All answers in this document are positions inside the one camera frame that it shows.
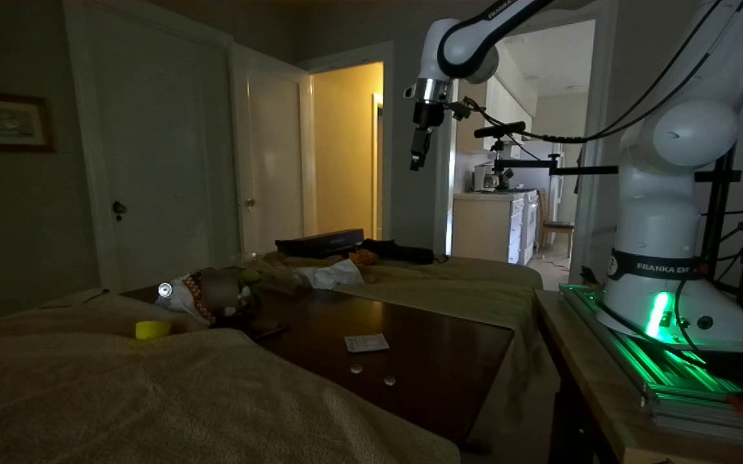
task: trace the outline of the door handle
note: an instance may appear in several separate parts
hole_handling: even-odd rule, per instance
[[[120,222],[124,213],[129,213],[129,206],[124,206],[120,200],[110,203],[113,220]]]

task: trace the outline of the bed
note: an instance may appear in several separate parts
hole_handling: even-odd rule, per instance
[[[529,267],[443,260],[377,264],[332,291],[512,331],[470,432],[493,444],[520,425],[538,365],[537,289]],[[140,319],[172,332],[135,341]],[[82,291],[0,319],[0,461],[460,461],[460,447],[240,331]]]

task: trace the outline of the yellow object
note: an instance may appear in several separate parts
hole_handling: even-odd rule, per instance
[[[140,319],[135,328],[136,341],[155,341],[155,337],[165,337],[167,332],[169,332],[169,322],[163,322],[163,319]]]

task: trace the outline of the white door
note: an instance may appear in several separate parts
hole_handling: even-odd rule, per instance
[[[64,6],[102,285],[229,264],[226,37],[144,3]]]
[[[244,46],[231,51],[234,126],[236,126],[236,193],[242,253],[276,249],[274,239],[302,238],[311,211],[311,175],[305,167],[302,118],[310,99],[310,75]]]

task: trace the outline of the green light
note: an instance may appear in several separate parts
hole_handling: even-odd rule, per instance
[[[662,314],[671,310],[674,297],[667,291],[661,291],[652,297],[652,310],[651,310],[651,322],[647,322],[647,336],[661,341],[661,322]]]

